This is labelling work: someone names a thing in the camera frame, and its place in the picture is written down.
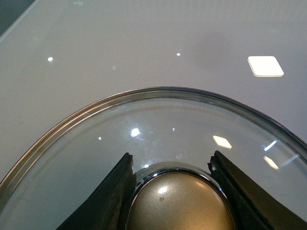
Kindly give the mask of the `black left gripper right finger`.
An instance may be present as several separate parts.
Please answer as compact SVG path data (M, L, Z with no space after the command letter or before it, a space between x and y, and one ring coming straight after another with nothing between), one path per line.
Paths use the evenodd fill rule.
M208 163L212 178L230 204L237 230L305 230L307 222L286 208L215 151Z

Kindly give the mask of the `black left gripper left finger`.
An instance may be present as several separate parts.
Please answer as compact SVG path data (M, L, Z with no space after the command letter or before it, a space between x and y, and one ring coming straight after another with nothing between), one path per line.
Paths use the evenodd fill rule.
M133 156L125 153L92 194L58 230L116 230L126 198L133 188Z

